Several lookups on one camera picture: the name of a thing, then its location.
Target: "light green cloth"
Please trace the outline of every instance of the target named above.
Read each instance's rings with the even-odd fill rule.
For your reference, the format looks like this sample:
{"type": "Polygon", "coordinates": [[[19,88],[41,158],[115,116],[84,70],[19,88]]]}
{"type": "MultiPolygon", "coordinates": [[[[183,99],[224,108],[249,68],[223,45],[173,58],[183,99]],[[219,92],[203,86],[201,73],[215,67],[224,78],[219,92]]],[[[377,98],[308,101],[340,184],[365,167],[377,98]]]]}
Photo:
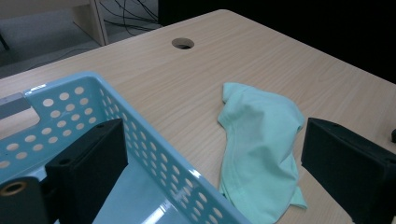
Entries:
{"type": "Polygon", "coordinates": [[[275,223],[290,204],[306,208],[292,149],[304,116],[290,99],[225,83],[219,123],[227,133],[219,191],[252,223],[275,223]]]}

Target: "gray floor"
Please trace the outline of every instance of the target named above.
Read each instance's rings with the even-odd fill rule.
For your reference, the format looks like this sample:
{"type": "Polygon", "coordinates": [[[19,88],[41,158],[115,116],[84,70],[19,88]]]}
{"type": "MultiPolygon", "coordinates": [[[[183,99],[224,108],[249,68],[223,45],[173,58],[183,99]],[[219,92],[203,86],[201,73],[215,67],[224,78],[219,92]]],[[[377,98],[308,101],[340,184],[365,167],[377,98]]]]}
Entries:
{"type": "MultiPolygon", "coordinates": [[[[158,15],[158,0],[141,0],[141,2],[158,15]]],[[[122,16],[123,10],[114,0],[102,3],[111,12],[122,16]]],[[[127,0],[126,8],[137,16],[151,19],[136,0],[127,0]]],[[[123,23],[121,17],[110,14],[103,7],[101,9],[105,20],[123,23]]],[[[126,12],[125,17],[132,16],[126,12]]],[[[161,27],[159,24],[146,21],[126,20],[126,23],[150,29],[161,27]]],[[[110,43],[132,37],[124,27],[107,22],[106,31],[110,43]]],[[[129,31],[132,35],[146,32],[136,29],[129,31]]],[[[0,33],[10,47],[10,50],[5,50],[0,44],[0,78],[100,47],[73,23],[69,9],[1,20],[0,33]]]]}

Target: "folded towel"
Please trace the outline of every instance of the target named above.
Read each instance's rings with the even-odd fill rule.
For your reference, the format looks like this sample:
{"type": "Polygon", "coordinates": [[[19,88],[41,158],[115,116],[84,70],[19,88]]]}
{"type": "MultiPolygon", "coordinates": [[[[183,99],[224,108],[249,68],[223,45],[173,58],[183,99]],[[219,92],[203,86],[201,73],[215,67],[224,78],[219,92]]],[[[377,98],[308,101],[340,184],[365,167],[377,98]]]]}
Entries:
{"type": "Polygon", "coordinates": [[[225,83],[219,123],[227,133],[219,191],[252,223],[275,223],[290,204],[306,208],[292,154],[304,116],[290,99],[225,83]]]}

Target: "wooden tabletop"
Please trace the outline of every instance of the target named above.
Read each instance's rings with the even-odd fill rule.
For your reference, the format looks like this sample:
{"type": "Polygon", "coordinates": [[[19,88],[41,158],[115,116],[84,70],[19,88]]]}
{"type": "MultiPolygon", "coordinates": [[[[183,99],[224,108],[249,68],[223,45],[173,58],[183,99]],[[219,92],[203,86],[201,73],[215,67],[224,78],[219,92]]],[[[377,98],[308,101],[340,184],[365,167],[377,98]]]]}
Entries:
{"type": "MultiPolygon", "coordinates": [[[[215,187],[226,144],[217,122],[224,82],[285,95],[306,118],[339,123],[396,153],[394,84],[227,10],[0,79],[0,97],[85,70],[103,76],[215,187]],[[193,48],[175,48],[179,37],[193,48]]],[[[309,208],[291,207],[278,223],[351,223],[301,167],[304,133],[294,156],[309,208]]]]}

